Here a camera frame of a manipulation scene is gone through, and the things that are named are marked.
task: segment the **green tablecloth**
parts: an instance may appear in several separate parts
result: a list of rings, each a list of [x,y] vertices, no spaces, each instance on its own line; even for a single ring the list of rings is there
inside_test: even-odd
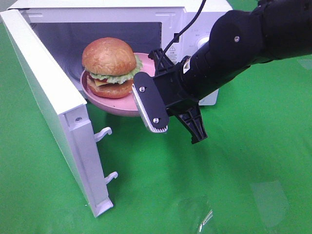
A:
[[[252,10],[255,1],[231,0]],[[255,65],[202,108],[209,138],[191,144],[174,118],[146,131],[138,117],[92,104],[114,207],[98,218],[76,184],[0,24],[0,234],[312,232],[312,57]]]

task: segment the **open microwave door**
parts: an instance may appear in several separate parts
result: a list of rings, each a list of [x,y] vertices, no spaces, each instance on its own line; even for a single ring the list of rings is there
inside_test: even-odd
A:
[[[96,142],[109,127],[94,134],[86,100],[69,80],[18,10],[0,13],[36,102],[85,195],[94,216],[113,206]]]

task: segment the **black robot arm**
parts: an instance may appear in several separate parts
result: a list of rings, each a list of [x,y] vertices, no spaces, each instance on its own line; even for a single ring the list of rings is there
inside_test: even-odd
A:
[[[150,131],[161,133],[176,116],[197,143],[207,137],[199,100],[253,64],[312,54],[312,0],[261,0],[252,12],[229,11],[191,57],[174,65],[161,54],[149,54],[154,77],[134,77],[141,117]]]

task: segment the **top bun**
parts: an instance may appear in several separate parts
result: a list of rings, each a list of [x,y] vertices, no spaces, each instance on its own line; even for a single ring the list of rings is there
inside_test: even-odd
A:
[[[82,65],[94,74],[121,76],[135,69],[137,62],[131,47],[117,38],[100,38],[82,53]]]

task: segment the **white microwave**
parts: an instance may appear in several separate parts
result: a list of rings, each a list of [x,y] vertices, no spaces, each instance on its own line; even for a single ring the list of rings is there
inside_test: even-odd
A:
[[[137,53],[164,48],[194,17],[200,0],[18,0],[1,18],[34,94],[95,217],[113,204],[96,142],[80,74],[81,54],[90,42],[115,37]],[[176,63],[209,40],[215,21],[231,10],[225,0],[207,1],[196,22],[173,43],[167,56]],[[217,91],[201,105],[214,105]]]

